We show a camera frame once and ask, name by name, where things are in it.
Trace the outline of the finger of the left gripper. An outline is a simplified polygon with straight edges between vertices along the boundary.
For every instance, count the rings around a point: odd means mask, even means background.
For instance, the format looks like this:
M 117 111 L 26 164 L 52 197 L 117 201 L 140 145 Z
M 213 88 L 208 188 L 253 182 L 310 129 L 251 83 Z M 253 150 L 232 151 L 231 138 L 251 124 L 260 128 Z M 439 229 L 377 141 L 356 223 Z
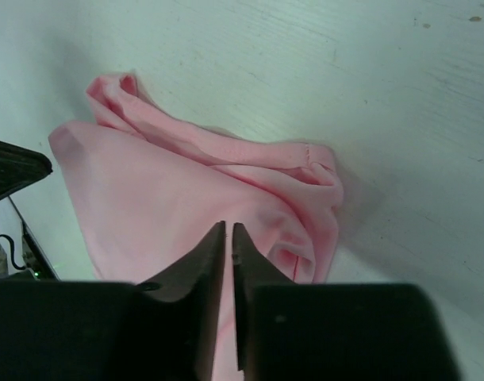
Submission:
M 0 141 L 0 201 L 52 173 L 42 153 Z

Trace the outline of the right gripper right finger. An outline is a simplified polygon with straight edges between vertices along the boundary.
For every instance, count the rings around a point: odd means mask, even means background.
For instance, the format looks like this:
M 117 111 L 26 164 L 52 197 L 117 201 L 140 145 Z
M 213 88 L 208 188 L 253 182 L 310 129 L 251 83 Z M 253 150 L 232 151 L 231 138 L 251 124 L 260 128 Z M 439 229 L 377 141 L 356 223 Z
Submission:
M 292 380 L 297 285 L 259 252 L 241 223 L 233 226 L 232 269 L 238 368 L 246 380 Z

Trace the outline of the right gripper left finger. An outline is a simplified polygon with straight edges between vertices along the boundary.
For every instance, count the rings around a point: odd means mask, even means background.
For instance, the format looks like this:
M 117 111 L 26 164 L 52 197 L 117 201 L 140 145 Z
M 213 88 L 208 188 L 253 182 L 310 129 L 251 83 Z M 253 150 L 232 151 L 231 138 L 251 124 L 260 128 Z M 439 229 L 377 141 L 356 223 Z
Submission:
M 157 380 L 210 380 L 225 269 L 226 226 L 220 221 L 172 265 L 137 285 L 153 301 L 149 346 Z

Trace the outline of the pink t shirt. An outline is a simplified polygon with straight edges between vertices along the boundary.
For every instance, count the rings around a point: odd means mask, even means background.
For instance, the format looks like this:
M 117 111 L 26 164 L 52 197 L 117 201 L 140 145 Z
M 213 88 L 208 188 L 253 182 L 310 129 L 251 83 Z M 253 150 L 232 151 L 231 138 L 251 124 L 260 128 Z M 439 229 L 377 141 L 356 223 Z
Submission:
M 226 226 L 225 269 L 210 380 L 246 380 L 238 368 L 233 226 L 297 285 L 291 325 L 296 376 L 332 374 L 324 339 L 324 285 L 338 238 L 343 188 L 332 153 L 305 143 L 260 144 L 177 120 L 142 97 L 131 75 L 96 78 L 86 95 L 92 123 L 70 121 L 49 137 L 98 281 L 66 284 L 88 332 L 102 338 L 100 380 L 157 380 L 144 354 L 153 301 L 137 285 Z

